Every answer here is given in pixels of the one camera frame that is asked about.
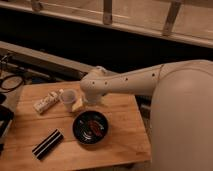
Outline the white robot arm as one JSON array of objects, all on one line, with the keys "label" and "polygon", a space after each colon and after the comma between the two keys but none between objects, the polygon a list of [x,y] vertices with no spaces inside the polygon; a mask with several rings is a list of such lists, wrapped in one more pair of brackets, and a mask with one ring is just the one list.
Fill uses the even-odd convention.
[{"label": "white robot arm", "polygon": [[80,87],[90,104],[107,93],[151,98],[151,171],[213,171],[213,61],[172,62],[112,76],[98,66]]}]

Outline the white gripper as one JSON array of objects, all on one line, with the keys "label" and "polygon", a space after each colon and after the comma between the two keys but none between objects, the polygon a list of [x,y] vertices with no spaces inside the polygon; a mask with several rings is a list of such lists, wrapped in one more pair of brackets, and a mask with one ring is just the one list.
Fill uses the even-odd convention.
[{"label": "white gripper", "polygon": [[84,94],[84,101],[88,105],[96,105],[101,102],[102,97],[103,97],[103,95],[99,94],[99,93],[86,92]]}]

